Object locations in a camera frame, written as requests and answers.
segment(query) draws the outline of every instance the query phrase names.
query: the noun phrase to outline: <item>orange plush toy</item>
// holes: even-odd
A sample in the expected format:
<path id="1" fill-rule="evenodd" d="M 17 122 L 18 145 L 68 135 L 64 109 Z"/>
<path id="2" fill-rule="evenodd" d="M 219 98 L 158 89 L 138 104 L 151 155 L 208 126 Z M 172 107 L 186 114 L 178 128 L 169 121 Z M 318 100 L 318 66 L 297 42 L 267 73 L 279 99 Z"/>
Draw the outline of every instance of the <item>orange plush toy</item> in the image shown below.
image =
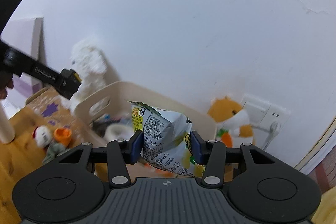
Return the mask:
<path id="1" fill-rule="evenodd" d="M 216 140 L 227 147 L 240 148 L 241 143 L 253 143 L 253 130 L 247 112 L 229 97 L 216 99 L 208 114 L 217 124 Z"/>

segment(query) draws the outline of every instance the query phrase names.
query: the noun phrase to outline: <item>stuffed animal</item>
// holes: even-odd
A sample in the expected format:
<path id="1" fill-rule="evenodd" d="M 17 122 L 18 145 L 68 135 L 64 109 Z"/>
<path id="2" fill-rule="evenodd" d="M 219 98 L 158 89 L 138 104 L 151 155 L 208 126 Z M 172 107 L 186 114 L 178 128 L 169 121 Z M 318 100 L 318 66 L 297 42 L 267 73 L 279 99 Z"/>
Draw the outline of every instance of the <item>stuffed animal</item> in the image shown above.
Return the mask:
<path id="1" fill-rule="evenodd" d="M 253 143 L 253 130 L 250 119 L 240 104 L 229 97 L 216 99 L 208 114 L 217 123 L 216 140 L 220 140 L 227 147 L 240 148 L 242 143 Z"/>
<path id="2" fill-rule="evenodd" d="M 73 69 L 82 79 L 82 84 L 70 100 L 62 97 L 61 102 L 65 108 L 70 109 L 71 113 L 74 113 L 75 107 L 80 102 L 106 86 L 104 74 L 106 73 L 107 66 L 101 50 L 88 40 L 80 41 L 73 46 L 71 61 Z M 91 107 L 90 113 L 97 113 L 107 103 L 107 98 L 99 101 Z"/>
<path id="3" fill-rule="evenodd" d="M 35 139 L 36 145 L 40 148 L 45 148 L 53 140 L 53 135 L 47 126 L 35 128 L 31 136 Z"/>

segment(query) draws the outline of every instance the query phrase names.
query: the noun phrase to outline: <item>electrical socket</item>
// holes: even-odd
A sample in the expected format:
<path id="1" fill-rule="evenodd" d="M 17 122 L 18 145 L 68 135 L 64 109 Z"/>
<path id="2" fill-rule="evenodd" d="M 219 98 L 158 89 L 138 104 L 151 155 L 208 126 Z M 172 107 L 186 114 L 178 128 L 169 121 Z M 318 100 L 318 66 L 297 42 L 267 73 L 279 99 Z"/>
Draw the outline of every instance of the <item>electrical socket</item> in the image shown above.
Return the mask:
<path id="1" fill-rule="evenodd" d="M 278 123 L 277 130 L 280 130 L 290 117 L 291 112 L 277 105 L 271 105 L 265 117 L 261 120 L 259 128 L 268 130 L 273 122 Z"/>

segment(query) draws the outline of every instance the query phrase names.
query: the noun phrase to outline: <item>plush carrot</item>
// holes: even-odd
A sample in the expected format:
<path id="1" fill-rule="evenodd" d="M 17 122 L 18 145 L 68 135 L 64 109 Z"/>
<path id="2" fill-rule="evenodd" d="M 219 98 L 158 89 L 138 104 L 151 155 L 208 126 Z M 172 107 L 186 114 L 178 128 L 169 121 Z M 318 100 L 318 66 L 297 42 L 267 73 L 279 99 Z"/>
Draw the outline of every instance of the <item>plush carrot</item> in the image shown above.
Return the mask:
<path id="1" fill-rule="evenodd" d="M 71 135 L 72 132 L 68 128 L 57 128 L 54 131 L 54 139 L 63 144 L 65 147 L 68 147 L 69 143 L 71 142 Z"/>

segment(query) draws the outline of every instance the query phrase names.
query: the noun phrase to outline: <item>snack bag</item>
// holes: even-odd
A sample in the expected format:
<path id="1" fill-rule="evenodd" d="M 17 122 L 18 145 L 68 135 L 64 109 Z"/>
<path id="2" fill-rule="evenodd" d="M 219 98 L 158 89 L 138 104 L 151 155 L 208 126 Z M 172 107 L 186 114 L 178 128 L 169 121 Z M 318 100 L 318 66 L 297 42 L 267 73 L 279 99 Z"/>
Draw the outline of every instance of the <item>snack bag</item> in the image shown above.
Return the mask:
<path id="1" fill-rule="evenodd" d="M 185 141 L 191 121 L 179 112 L 131 103 L 134 132 L 143 131 L 143 159 L 178 175 L 201 177 L 203 166 L 195 162 Z"/>

